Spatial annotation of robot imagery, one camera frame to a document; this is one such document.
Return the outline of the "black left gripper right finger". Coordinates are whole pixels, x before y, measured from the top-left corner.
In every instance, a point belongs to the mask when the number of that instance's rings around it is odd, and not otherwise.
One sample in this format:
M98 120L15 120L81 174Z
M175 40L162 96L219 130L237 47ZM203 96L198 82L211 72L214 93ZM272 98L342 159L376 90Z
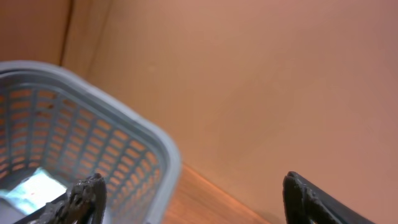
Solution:
M293 171L282 194L287 224L374 224Z

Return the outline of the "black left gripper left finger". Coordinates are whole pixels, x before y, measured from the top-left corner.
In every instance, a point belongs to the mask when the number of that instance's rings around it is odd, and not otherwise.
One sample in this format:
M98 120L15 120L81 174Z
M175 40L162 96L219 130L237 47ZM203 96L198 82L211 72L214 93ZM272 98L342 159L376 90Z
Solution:
M105 179L95 173L79 180L63 195L14 224L102 224L106 201Z

